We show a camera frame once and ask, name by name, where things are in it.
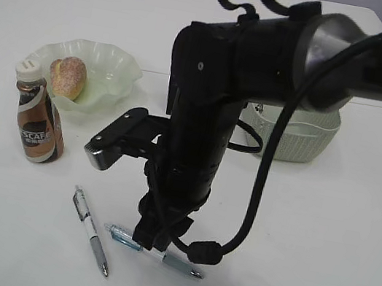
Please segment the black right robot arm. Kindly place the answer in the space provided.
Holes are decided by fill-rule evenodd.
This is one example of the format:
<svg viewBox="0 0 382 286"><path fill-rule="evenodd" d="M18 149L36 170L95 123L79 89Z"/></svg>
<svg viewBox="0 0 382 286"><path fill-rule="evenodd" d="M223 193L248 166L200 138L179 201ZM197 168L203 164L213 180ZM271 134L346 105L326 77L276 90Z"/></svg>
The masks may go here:
<svg viewBox="0 0 382 286"><path fill-rule="evenodd" d="M321 3L285 7L260 19L242 3L235 23L193 22L175 39L168 84L168 126L146 166L149 191L139 204L134 239L146 249L169 244L194 263L214 265L252 228L270 165L296 109L331 112L353 97L382 100L382 33L366 35L349 17L324 14ZM182 236L209 197L230 137L249 102L280 104L242 225L225 244Z"/></svg>

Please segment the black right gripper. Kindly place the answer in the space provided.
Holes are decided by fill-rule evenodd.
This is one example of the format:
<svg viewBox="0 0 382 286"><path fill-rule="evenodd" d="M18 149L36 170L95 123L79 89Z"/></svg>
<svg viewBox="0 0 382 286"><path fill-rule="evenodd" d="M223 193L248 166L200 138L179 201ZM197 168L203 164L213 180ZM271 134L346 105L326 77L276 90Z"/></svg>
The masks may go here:
<svg viewBox="0 0 382 286"><path fill-rule="evenodd" d="M188 231L190 214L209 197L242 108L242 101L197 107L176 94L170 126L158 142L164 155L145 166L155 171L157 187L150 186L139 204L141 219L133 238L142 247L165 251L172 237Z"/></svg>

